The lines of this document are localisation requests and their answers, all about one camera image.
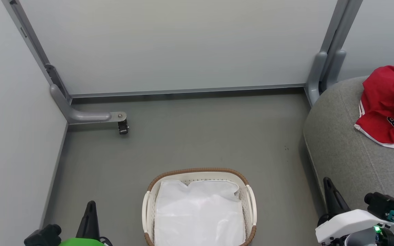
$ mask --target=white basket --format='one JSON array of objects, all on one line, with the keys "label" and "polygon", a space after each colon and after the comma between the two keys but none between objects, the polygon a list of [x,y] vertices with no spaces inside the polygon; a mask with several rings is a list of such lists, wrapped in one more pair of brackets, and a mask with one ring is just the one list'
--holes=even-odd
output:
[{"label": "white basket", "polygon": [[239,199],[246,230],[246,241],[241,246],[249,245],[256,232],[257,212],[255,195],[246,178],[241,173],[227,168],[193,168],[163,173],[149,185],[142,202],[142,228],[149,246],[154,246],[153,242],[155,241],[156,198],[161,182],[167,179],[180,180],[186,185],[198,180],[229,180],[236,183],[239,186]]}]

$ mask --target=red clothing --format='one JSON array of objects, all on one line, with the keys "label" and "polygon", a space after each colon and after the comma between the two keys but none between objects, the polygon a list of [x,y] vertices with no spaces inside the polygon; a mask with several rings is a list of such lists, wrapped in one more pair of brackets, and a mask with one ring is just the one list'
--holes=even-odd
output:
[{"label": "red clothing", "polygon": [[394,67],[377,68],[363,86],[355,128],[375,142],[394,148]]}]

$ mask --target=white wall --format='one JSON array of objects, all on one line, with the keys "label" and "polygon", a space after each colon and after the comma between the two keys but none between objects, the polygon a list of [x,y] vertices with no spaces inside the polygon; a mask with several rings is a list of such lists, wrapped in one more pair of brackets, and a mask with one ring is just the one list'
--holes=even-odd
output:
[{"label": "white wall", "polygon": [[339,81],[394,65],[394,0],[363,0],[343,49]]},{"label": "white wall", "polygon": [[336,0],[21,0],[70,94],[303,84]]},{"label": "white wall", "polygon": [[42,223],[66,120],[0,1],[0,245]]}]

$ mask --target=gray ottoman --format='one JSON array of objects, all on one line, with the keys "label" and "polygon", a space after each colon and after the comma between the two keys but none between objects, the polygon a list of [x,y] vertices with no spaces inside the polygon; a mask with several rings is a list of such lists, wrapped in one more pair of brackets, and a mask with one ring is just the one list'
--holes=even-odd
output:
[{"label": "gray ottoman", "polygon": [[378,145],[353,127],[366,78],[341,81],[325,91],[303,128],[322,194],[322,180],[330,177],[351,209],[364,210],[369,192],[394,197],[394,149]]}]

